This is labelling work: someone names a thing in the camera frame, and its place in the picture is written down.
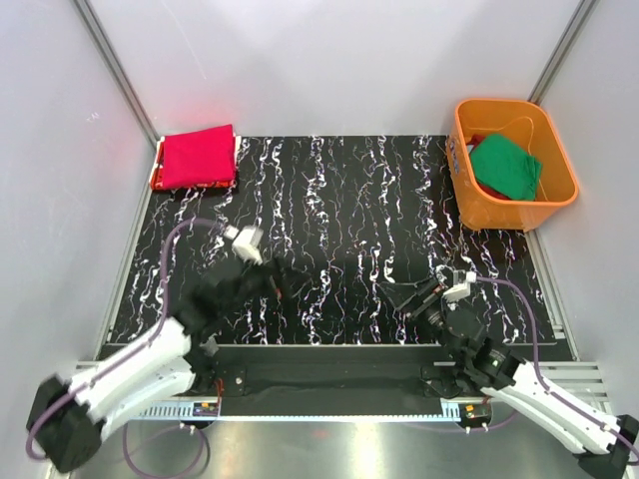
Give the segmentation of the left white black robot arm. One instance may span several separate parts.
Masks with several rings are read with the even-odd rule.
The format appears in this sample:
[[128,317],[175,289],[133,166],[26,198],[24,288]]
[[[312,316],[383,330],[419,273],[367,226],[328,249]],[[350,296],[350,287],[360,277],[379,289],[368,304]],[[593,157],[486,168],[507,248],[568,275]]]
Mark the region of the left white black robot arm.
[[214,336],[225,321],[256,298],[292,314],[310,280],[278,257],[263,264],[224,260],[142,336],[70,379],[54,374],[41,382],[26,424],[28,455],[39,446],[42,459],[70,473],[154,401],[208,391],[216,381]]

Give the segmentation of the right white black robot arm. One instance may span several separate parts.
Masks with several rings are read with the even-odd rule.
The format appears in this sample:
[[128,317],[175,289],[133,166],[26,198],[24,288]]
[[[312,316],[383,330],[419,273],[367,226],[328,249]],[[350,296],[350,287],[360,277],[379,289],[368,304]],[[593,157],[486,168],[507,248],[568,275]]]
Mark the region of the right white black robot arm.
[[451,284],[431,277],[379,286],[393,309],[425,326],[453,362],[444,371],[423,368],[426,391],[444,399],[465,393],[498,399],[550,433],[590,477],[623,477],[638,464],[637,419],[603,412],[556,385],[542,373],[537,349],[527,360],[492,338],[459,304],[481,280],[474,272],[457,270]]

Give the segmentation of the crimson red polo shirt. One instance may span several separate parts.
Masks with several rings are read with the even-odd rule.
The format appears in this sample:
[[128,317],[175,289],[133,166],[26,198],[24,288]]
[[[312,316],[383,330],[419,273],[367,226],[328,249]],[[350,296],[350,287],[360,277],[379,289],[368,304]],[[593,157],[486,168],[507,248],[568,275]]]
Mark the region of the crimson red polo shirt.
[[167,136],[162,188],[231,186],[237,175],[235,146],[232,125]]

